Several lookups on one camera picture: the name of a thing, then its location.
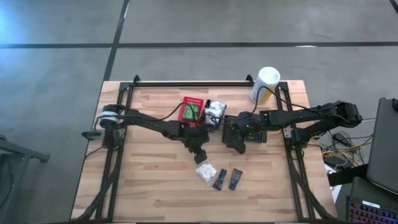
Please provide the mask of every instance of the laptop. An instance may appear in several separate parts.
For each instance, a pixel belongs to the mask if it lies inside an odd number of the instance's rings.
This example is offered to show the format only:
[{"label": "laptop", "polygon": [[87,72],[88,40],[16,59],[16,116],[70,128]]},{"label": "laptop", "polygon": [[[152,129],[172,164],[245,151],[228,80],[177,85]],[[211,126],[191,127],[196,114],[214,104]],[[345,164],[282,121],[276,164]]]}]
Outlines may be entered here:
[{"label": "laptop", "polygon": [[347,196],[347,220],[353,223],[398,223],[398,195],[355,177]]},{"label": "laptop", "polygon": [[379,100],[367,178],[398,194],[398,112],[394,110],[393,102],[387,98]]}]

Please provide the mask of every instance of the floor tile line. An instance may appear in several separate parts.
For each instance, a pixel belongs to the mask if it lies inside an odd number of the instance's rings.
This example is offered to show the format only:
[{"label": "floor tile line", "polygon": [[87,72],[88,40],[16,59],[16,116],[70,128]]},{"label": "floor tile line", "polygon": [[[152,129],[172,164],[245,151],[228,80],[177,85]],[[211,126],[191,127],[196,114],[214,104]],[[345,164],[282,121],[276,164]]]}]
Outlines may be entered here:
[{"label": "floor tile line", "polygon": [[113,45],[111,48],[111,52],[109,53],[108,62],[106,64],[103,81],[109,81],[109,79],[111,78],[113,63],[114,63],[114,59],[116,57],[116,52],[118,51],[118,44],[120,41],[120,36],[122,34],[124,21],[126,20],[129,3],[130,3],[130,0],[124,0],[124,2],[123,2],[122,10],[120,12],[118,26],[116,28],[116,32],[115,32],[114,39],[113,39]]},{"label": "floor tile line", "polygon": [[77,44],[0,44],[0,49],[103,49],[111,48],[107,43],[77,43]]},{"label": "floor tile line", "polygon": [[390,0],[390,3],[392,4],[392,7],[394,8],[396,13],[398,14],[398,4],[397,4],[396,0]]},{"label": "floor tile line", "polygon": [[178,49],[235,47],[393,47],[398,41],[383,42],[180,42],[180,43],[121,43],[120,49]]}]

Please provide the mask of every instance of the keyboard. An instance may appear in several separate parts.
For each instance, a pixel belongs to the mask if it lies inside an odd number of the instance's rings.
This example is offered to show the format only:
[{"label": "keyboard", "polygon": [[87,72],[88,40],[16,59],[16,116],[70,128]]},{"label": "keyboard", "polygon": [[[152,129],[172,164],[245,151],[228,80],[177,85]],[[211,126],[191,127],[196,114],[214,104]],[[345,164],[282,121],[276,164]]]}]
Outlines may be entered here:
[{"label": "keyboard", "polygon": [[353,223],[398,224],[397,213],[353,201],[349,201],[348,218]]}]

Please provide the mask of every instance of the black metal frame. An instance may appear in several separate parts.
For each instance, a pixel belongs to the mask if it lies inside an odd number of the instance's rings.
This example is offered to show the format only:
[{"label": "black metal frame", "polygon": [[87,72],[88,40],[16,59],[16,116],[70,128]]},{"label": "black metal frame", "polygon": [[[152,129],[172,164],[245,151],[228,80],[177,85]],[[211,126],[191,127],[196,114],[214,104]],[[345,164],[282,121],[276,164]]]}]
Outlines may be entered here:
[{"label": "black metal frame", "polygon": [[43,154],[17,144],[0,139],[0,151],[6,151],[9,154],[1,154],[1,158],[5,160],[15,160],[16,166],[9,164],[9,172],[11,172],[12,182],[8,197],[5,198],[4,205],[0,208],[0,223],[8,223],[13,206],[16,202],[17,192],[24,180],[25,172],[31,159],[38,159],[41,162],[48,162],[50,154]]},{"label": "black metal frame", "polygon": [[[134,87],[170,87],[170,86],[247,86],[250,87],[253,85],[253,79],[252,76],[248,75],[246,77],[245,81],[242,82],[140,82],[140,78],[136,75],[134,77],[133,82],[122,82],[120,83],[119,86],[119,94],[118,94],[118,99],[117,99],[117,104],[121,104],[123,100],[123,95],[126,90],[128,90],[127,93],[127,101],[126,101],[126,108],[131,107],[131,101],[132,101],[132,94],[133,94],[133,89]],[[290,93],[289,93],[289,86],[287,82],[280,82],[279,86],[275,89],[275,93],[277,96],[281,96],[280,92],[283,91],[285,95],[285,100],[289,103],[291,103],[290,99]],[[277,98],[277,106],[278,110],[283,110],[283,105],[282,101]],[[287,105],[287,110],[292,111],[293,108],[291,105]],[[287,165],[289,168],[289,174],[290,174],[290,182],[292,184],[292,193],[293,193],[293,200],[295,203],[295,209],[297,213],[297,219],[298,221],[312,221],[312,222],[323,222],[323,223],[330,223],[330,222],[337,222],[336,220],[317,220],[315,219],[315,212],[314,212],[314,206],[311,203],[311,199],[313,202],[317,202],[316,198],[314,195],[310,193],[309,187],[308,187],[308,179],[307,179],[307,173],[305,171],[305,165],[303,161],[303,157],[300,153],[297,153],[297,160],[298,160],[298,166],[299,166],[299,172],[297,172],[293,158],[292,158],[292,145],[291,145],[291,138],[288,137],[288,135],[282,133],[283,139],[284,139],[284,144],[285,144],[285,151],[286,151],[286,156],[287,156]],[[114,213],[114,207],[116,203],[116,196],[117,196],[117,190],[118,190],[118,182],[119,182],[119,174],[121,170],[121,162],[123,158],[123,150],[124,150],[124,141],[125,137],[122,138],[122,145],[119,146],[117,149],[108,149],[108,153],[106,155],[106,160],[105,160],[105,166],[104,166],[104,172],[103,172],[103,178],[101,182],[101,189],[98,193],[98,195],[95,197],[93,200],[93,203],[88,207],[86,212],[80,216],[77,220],[71,220],[68,223],[110,223],[113,221],[113,213]],[[109,174],[111,170],[111,159],[113,156],[113,152],[117,151],[117,158],[116,158],[116,163],[114,165],[113,171]],[[297,187],[299,185],[302,190],[305,193],[305,201],[307,204],[308,208],[308,216],[309,218],[304,218],[303,217],[303,210],[300,202],[300,195],[299,195],[299,188]],[[110,200],[109,200],[109,207],[108,207],[108,214],[105,218],[102,217],[103,213],[103,203],[104,203],[104,196],[106,195],[107,191],[109,188],[112,186],[111,189],[111,195],[110,195]],[[95,213],[95,219],[90,220],[92,214]]]}]

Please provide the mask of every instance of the black cable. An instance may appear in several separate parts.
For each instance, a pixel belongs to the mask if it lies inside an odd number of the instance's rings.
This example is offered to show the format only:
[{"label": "black cable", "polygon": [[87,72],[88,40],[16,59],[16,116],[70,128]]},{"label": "black cable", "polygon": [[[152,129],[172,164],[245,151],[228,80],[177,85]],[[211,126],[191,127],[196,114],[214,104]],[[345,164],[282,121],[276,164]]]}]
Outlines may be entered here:
[{"label": "black cable", "polygon": [[85,159],[87,159],[87,157],[88,157],[89,155],[91,155],[92,153],[94,153],[94,152],[96,152],[96,151],[98,151],[98,150],[100,150],[100,149],[103,149],[103,148],[104,148],[104,146],[101,146],[101,147],[95,149],[94,151],[90,152],[89,154],[87,154],[87,155],[85,156]]},{"label": "black cable", "polygon": [[293,150],[296,151],[297,155],[299,155],[299,152],[300,152],[300,153],[301,153],[301,158],[304,158],[304,150],[303,150],[302,148],[300,148],[300,149],[293,149]]},{"label": "black cable", "polygon": [[95,119],[94,128],[93,128],[93,129],[96,130],[96,126],[97,126],[97,124],[98,124],[98,121],[99,121],[101,118],[110,118],[110,117],[114,117],[114,118],[140,118],[140,119],[143,119],[143,120],[146,120],[146,121],[163,121],[163,120],[165,120],[165,119],[171,117],[171,116],[178,110],[178,108],[179,108],[181,105],[183,105],[183,104],[187,104],[187,105],[190,107],[191,112],[192,112],[192,114],[193,114],[193,119],[194,119],[195,125],[198,126],[198,124],[196,123],[197,120],[195,119],[195,115],[194,115],[195,112],[194,112],[194,110],[193,110],[193,108],[192,108],[192,105],[190,105],[189,103],[184,103],[184,102],[182,102],[182,103],[179,103],[169,115],[167,115],[167,116],[164,117],[164,118],[160,118],[160,119],[141,118],[141,117],[134,116],[134,115],[123,115],[123,114],[118,114],[118,115],[113,115],[113,114],[101,115],[101,116],[98,116],[98,117]]},{"label": "black cable", "polygon": [[362,165],[364,165],[365,161],[363,160],[363,157],[365,157],[365,155],[360,151],[359,156],[361,156]]},{"label": "black cable", "polygon": [[1,210],[2,206],[6,203],[6,201],[7,201],[7,199],[8,199],[8,196],[10,196],[11,190],[12,190],[12,188],[14,187],[14,176],[12,175],[11,164],[10,164],[10,162],[8,161],[8,159],[5,159],[5,161],[6,161],[7,164],[8,164],[8,173],[9,173],[9,175],[10,175],[11,186],[10,186],[10,189],[8,190],[8,193],[7,193],[6,197],[4,198],[4,200],[3,200],[3,201],[1,202],[1,204],[0,204],[0,210]]}]

